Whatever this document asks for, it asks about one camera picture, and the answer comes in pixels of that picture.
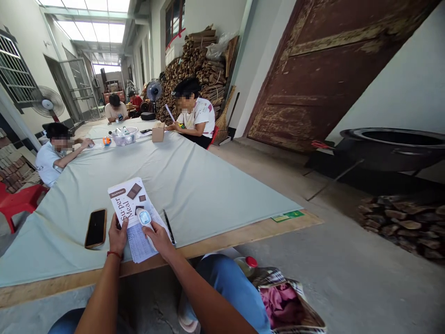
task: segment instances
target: brown door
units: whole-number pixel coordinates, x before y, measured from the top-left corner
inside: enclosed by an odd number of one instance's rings
[[[248,137],[312,151],[311,141],[326,138],[438,3],[297,0],[246,128]]]

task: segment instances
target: black phone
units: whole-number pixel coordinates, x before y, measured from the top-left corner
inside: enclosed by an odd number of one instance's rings
[[[89,216],[85,248],[97,247],[105,242],[105,230],[107,226],[107,210],[93,211]]]

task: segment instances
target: stacked logs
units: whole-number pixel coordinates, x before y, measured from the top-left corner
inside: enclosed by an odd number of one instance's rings
[[[408,252],[445,262],[445,205],[428,196],[362,199],[359,224]]]
[[[215,30],[212,26],[201,32],[189,34],[185,37],[183,55],[174,59],[165,69],[165,75],[160,78],[162,84],[162,96],[156,102],[156,118],[167,124],[171,124],[165,105],[167,104],[175,119],[179,116],[176,110],[175,98],[171,92],[176,85],[188,77],[198,78],[203,89],[201,97],[209,100],[215,109],[216,119],[219,117],[221,104],[224,99],[226,85],[225,65],[219,61],[206,59],[206,46],[216,42]]]

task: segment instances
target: hair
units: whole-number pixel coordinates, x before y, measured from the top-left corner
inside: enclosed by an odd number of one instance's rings
[[[68,127],[62,123],[50,123],[46,126],[46,137],[51,139],[67,139],[71,137],[71,132]]]
[[[189,98],[194,94],[195,98],[198,98],[201,88],[199,80],[195,77],[190,77],[178,83],[175,90],[172,92],[172,95],[176,98],[182,96]]]
[[[121,105],[121,99],[117,94],[111,94],[110,95],[110,104],[113,107],[119,107]]]

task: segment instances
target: clear plastic basket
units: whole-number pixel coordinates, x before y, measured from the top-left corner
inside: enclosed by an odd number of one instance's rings
[[[111,136],[113,137],[113,140],[117,146],[130,145],[136,141],[139,129],[136,127],[126,127],[126,129],[130,132],[129,135],[118,136],[115,131],[111,132]]]

